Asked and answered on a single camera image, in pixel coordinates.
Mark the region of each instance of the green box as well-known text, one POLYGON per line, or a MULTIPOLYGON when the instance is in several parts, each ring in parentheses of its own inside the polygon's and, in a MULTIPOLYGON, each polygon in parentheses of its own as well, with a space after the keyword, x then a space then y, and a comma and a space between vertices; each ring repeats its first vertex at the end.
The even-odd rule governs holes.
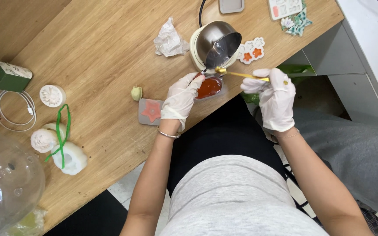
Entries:
POLYGON ((33 77, 26 68, 0 62, 0 89, 22 92, 33 77))

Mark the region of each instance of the bracelet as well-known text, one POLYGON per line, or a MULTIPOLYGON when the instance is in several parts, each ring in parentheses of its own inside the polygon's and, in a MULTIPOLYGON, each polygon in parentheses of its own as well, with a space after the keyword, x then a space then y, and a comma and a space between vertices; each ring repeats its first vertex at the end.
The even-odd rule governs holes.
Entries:
POLYGON ((297 133, 293 134, 291 136, 285 136, 285 137, 280 137, 280 136, 275 136, 275 135, 274 136, 277 137, 277 138, 291 138, 291 137, 294 137, 294 136, 298 135, 299 133, 300 133, 300 130, 297 129, 297 133))
POLYGON ((165 133, 161 132, 161 131, 160 131, 160 126, 157 126, 157 131, 158 131, 160 134, 162 134, 162 135, 164 135, 164 136, 166 136, 166 137, 168 137, 168 138, 177 139, 178 137, 180 137, 180 134, 179 134, 179 133, 177 133, 177 136, 172 136, 172 135, 168 135, 168 134, 165 134, 165 133))

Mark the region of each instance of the black pants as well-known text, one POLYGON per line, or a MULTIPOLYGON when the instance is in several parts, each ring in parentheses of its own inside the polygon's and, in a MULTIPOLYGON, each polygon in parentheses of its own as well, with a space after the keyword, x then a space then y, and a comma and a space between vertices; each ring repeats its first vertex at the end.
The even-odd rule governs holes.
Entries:
POLYGON ((170 196, 189 170, 221 155, 256 159, 285 177, 281 158, 273 146, 250 115, 243 98, 237 95, 174 141, 167 183, 170 196))

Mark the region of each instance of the crumpled tissue paper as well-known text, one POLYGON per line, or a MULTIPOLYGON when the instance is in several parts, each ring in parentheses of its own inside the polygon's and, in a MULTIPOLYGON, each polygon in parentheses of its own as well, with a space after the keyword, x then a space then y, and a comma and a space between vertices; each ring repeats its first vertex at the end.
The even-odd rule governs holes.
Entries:
POLYGON ((189 51, 189 43, 177 33, 173 26, 173 17, 161 27, 160 33, 154 39, 155 54, 171 57, 177 54, 185 55, 189 51))

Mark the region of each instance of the hand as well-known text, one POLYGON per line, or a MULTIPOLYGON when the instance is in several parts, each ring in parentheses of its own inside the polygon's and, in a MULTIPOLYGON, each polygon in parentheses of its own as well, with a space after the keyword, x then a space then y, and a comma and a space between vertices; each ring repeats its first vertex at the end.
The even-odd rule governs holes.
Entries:
POLYGON ((161 119, 178 119, 180 121, 181 126, 178 130, 180 132, 185 129, 186 118, 192 109, 197 90, 205 80, 203 75, 195 78, 196 74, 197 72, 185 75, 168 89, 167 99, 161 110, 161 119))
POLYGON ((295 87, 279 69, 260 69, 254 76, 269 77, 270 83, 254 78, 244 78, 240 88, 247 94, 259 93, 259 106, 265 128, 284 132, 294 126, 293 103, 295 87))

